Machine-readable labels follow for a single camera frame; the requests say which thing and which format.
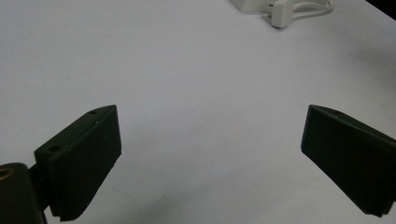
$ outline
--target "white object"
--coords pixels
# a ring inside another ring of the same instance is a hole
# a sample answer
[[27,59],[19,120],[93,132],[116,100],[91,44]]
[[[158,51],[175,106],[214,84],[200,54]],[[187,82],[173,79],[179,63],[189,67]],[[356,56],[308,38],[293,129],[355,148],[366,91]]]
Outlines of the white object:
[[244,13],[268,12],[271,25],[283,28],[291,23],[294,11],[334,9],[333,0],[230,0]]

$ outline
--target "screw hole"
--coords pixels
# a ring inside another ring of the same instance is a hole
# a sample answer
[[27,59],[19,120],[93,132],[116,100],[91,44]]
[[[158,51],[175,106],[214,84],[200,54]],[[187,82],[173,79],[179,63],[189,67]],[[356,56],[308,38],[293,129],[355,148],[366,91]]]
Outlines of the screw hole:
[[0,180],[4,180],[7,177],[11,176],[14,173],[13,168],[3,168],[0,169]]
[[50,152],[56,152],[56,151],[59,151],[59,149],[61,149],[60,146],[53,146],[53,147],[50,147],[50,148],[49,148],[49,151],[50,151]]

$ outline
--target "white table surface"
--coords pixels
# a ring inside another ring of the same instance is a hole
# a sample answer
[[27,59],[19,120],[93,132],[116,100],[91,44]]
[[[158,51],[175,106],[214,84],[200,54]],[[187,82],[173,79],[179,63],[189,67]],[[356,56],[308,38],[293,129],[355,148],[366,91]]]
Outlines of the white table surface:
[[277,30],[228,0],[1,1],[0,164],[33,165],[116,104],[122,155],[74,223],[394,223],[300,143],[310,104],[396,137],[396,21],[364,0],[296,16]]

